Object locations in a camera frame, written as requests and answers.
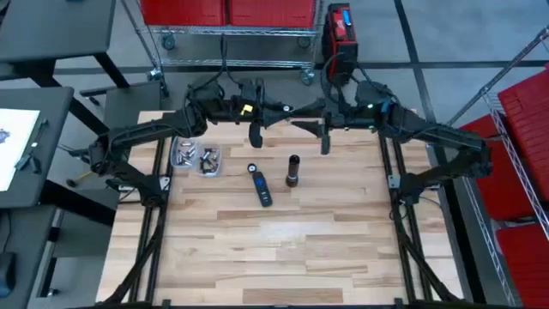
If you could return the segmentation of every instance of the concrete floor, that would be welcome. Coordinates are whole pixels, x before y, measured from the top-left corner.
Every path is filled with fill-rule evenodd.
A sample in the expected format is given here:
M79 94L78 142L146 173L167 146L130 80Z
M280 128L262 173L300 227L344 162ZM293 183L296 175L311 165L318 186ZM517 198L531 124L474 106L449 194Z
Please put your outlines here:
M361 62L407 62L410 60L407 44L401 29L395 4L389 0L346 0L353 8L353 18L359 36ZM549 6L546 0L403 0L413 38L422 62L453 61L505 61L511 60L549 21ZM265 38L230 38L230 55L234 58L270 59L275 55L292 54L293 58L304 58L304 52L295 46L295 40L268 38L276 41L278 49L267 47L258 50L257 40ZM169 55L160 51L163 56L218 57L219 42L215 37L178 38L178 49ZM124 69L150 67L147 54L137 38L122 5L118 3L109 51L115 64ZM548 59L549 53L539 46L528 56L528 59ZM58 69L97 68L92 58L76 58L59 61ZM542 71L543 68L514 69L495 89L507 88L524 78ZM75 70L60 70L64 73ZM437 121L444 122L454 114L496 73L498 69L429 69L423 70L432 109ZM414 73L409 69L401 70L368 70L371 78L387 83L408 108L414 108L424 114L419 90ZM172 92L169 100L163 103L165 109L181 106L185 85L198 76L208 75L169 73L166 81ZM268 93L277 100L293 105L312 102L321 91L316 82L311 87L303 86L298 79L297 71L283 72L246 72L235 73L236 77L265 78ZM125 74L129 82L146 80L144 71L139 74ZM58 75L56 78L64 85L76 91L112 85L104 74L94 75ZM36 85L30 80L1 82L0 88L33 88ZM227 92L236 88L227 87ZM346 89L353 94L353 86ZM86 102L87 107L99 117L104 117L103 107L96 107ZM476 104L456 125L466 124L487 114L482 102ZM94 134L69 115L63 129L61 143L73 148L86 147ZM67 178L86 172L88 167L79 161L69 158L58 151L50 170L49 178L64 184ZM87 179L82 188L103 188L99 179ZM103 233L101 241L108 242L108 233ZM62 289L66 296L59 296L44 302L31 301L29 307L59 308L66 306L83 306L94 302L95 291L99 283L105 249L101 247L86 257L71 258L61 261L54 276L53 287ZM85 270L90 276L77 277L79 271ZM494 296L493 302L504 303Z

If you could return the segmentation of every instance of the wooden tabletop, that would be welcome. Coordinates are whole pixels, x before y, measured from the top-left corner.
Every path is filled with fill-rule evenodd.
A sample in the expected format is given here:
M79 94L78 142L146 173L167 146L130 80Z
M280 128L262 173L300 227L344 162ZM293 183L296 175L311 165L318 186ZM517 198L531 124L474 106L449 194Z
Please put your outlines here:
M142 112L140 121L160 117ZM154 303L364 305L406 299L377 135L333 131L328 156L320 155L314 136L287 123L264 130L261 149L252 148L247 136L247 125L210 125L197 141L222 146L221 176L174 172ZM130 162L151 173L155 147L134 148ZM422 142L403 145L403 153L409 172L429 168ZM293 189L284 181L290 155L301 157ZM268 181L270 208L261 207L246 171L252 162ZM437 201L433 192L423 196ZM421 200L415 208L428 263L462 296L440 207ZM98 300L134 263L142 216L138 203L118 208ZM419 286L417 270L414 277Z

